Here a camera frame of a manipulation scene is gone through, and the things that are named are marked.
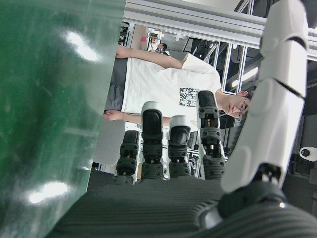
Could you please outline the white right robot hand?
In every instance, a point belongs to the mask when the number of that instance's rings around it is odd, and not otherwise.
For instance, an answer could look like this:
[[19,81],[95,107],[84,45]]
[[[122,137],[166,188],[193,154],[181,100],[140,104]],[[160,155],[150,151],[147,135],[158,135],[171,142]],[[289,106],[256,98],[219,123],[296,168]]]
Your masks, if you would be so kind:
[[314,238],[317,220],[281,190],[306,95],[308,24],[299,0],[270,8],[257,89],[218,179],[145,179],[84,194],[51,238]]

